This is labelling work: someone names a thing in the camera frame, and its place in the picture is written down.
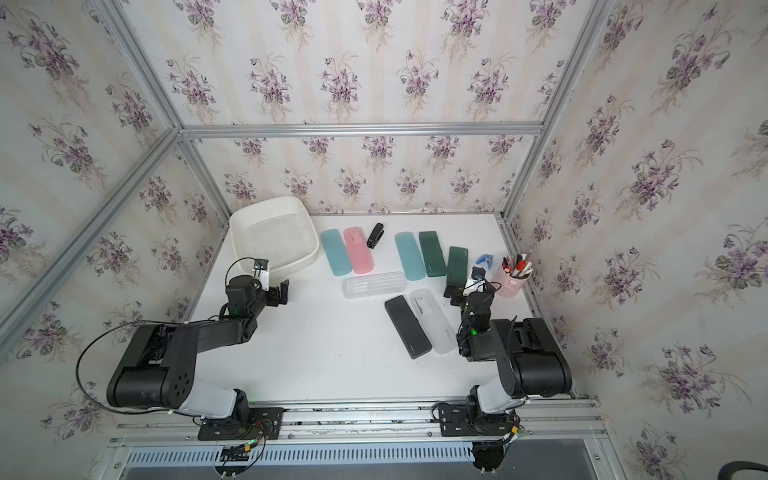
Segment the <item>dark green pencil case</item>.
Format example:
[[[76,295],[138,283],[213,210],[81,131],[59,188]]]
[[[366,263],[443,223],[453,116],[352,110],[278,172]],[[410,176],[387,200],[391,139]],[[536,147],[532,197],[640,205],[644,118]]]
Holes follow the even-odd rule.
[[[468,250],[464,247],[449,248],[446,286],[463,288],[468,278]]]
[[[447,265],[437,232],[420,232],[419,243],[423,255],[426,275],[431,278],[446,276]]]

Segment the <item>frosted white pencil case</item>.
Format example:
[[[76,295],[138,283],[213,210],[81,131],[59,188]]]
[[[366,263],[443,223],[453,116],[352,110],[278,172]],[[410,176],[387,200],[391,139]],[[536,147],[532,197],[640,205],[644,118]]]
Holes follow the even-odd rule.
[[[410,294],[409,300],[433,351],[443,356],[456,350],[454,330],[433,293],[429,289],[419,289]]]

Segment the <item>black pencil case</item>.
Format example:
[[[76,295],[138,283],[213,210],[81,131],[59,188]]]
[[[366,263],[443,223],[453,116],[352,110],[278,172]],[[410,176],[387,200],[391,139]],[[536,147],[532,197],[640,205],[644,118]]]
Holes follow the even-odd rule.
[[[432,351],[432,343],[404,296],[385,301],[384,308],[411,359]]]

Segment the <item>white plastic storage box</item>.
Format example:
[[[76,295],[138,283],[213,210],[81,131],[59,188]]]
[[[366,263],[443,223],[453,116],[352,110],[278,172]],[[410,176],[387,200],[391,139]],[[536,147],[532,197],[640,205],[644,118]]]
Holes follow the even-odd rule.
[[[312,265],[320,240],[303,202],[295,196],[263,200],[235,211],[229,219],[237,258],[268,261],[271,286]]]

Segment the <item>ribbed clear pencil case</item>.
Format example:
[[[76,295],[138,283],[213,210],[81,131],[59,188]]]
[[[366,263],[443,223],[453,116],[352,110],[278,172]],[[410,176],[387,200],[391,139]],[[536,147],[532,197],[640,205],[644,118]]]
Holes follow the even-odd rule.
[[[342,282],[342,295],[348,300],[401,293],[407,279],[402,272],[388,272],[350,277]]]

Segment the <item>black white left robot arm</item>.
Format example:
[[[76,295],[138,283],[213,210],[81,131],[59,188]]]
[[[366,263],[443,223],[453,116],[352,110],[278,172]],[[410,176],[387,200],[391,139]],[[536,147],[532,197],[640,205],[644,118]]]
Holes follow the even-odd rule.
[[[229,281],[228,302],[216,320],[138,327],[108,383],[110,406],[164,409],[237,425],[249,422],[247,395],[196,377],[200,353],[250,341],[258,316],[289,300],[288,279],[263,289],[257,279],[240,275]]]

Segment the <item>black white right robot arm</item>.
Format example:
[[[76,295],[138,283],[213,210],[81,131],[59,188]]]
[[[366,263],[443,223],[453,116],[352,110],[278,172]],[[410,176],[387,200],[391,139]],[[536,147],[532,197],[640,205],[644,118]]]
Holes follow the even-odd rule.
[[[493,319],[492,301],[500,291],[489,282],[448,290],[460,308],[458,353],[469,362],[490,362],[497,376],[471,388],[462,405],[438,407],[444,437],[488,436],[510,439],[520,428],[516,409],[530,397],[566,394],[572,374],[541,318]]]

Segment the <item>teal pencil case right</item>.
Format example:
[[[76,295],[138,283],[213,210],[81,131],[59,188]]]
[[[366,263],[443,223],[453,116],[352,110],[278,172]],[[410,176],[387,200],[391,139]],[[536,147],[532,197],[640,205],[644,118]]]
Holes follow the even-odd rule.
[[[420,281],[426,277],[426,269],[419,246],[412,232],[399,232],[395,235],[395,243],[408,281]]]

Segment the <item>teal pencil case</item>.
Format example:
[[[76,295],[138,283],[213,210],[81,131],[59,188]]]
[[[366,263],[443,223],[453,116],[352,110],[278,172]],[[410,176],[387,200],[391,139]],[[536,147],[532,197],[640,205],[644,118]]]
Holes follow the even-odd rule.
[[[412,232],[399,232],[395,235],[395,243],[408,281],[420,281],[426,277],[426,269],[419,246]]]
[[[353,267],[340,231],[338,229],[322,231],[320,241],[333,275],[342,277],[350,274]]]

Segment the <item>teal pencil case left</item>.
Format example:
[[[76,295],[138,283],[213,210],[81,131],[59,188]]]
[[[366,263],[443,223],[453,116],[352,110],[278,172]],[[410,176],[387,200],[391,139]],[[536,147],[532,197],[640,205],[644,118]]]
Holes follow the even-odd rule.
[[[333,275],[342,277],[350,274],[353,267],[340,231],[338,229],[322,231],[320,241]]]

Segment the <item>pink pencil case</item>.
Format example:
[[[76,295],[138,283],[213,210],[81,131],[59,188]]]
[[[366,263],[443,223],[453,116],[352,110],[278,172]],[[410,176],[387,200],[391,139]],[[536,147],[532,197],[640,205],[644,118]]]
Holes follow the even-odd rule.
[[[343,238],[353,272],[358,275],[371,273],[374,269],[374,262],[367,245],[367,237],[362,228],[351,227],[345,229]]]

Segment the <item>blue staple remover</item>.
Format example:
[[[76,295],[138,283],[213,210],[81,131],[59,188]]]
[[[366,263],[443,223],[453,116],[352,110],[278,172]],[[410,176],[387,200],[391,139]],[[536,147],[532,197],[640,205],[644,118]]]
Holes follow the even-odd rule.
[[[484,254],[481,257],[479,257],[475,264],[477,266],[485,266],[488,269],[493,268],[493,256],[491,254]]]

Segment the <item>pink pen cup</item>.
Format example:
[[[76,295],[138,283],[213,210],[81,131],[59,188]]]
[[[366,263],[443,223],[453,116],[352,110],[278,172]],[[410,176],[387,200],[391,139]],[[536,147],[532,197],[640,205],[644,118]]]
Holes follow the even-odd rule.
[[[496,288],[496,295],[502,298],[513,298],[524,287],[526,279],[518,279],[508,274],[502,267],[499,267],[492,280],[492,285]]]

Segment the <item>pens in cup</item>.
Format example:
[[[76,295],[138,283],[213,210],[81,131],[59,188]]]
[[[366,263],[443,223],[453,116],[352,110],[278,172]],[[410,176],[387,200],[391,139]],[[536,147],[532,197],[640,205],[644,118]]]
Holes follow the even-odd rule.
[[[504,257],[502,259],[501,271],[512,279],[527,279],[533,273],[531,254],[522,253]]]

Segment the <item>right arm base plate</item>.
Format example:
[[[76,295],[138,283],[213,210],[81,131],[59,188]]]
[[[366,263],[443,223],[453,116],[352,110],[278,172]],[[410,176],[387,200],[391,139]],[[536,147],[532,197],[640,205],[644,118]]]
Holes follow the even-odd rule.
[[[474,404],[439,402],[432,406],[430,413],[442,437],[506,438],[520,428],[520,419],[514,412],[487,414]]]

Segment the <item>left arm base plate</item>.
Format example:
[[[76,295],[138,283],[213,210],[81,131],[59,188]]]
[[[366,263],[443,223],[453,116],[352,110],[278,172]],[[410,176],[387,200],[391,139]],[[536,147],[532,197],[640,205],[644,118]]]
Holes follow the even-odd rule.
[[[247,418],[203,419],[197,433],[198,441],[256,440],[264,435],[267,440],[276,440],[284,408],[251,408]]]

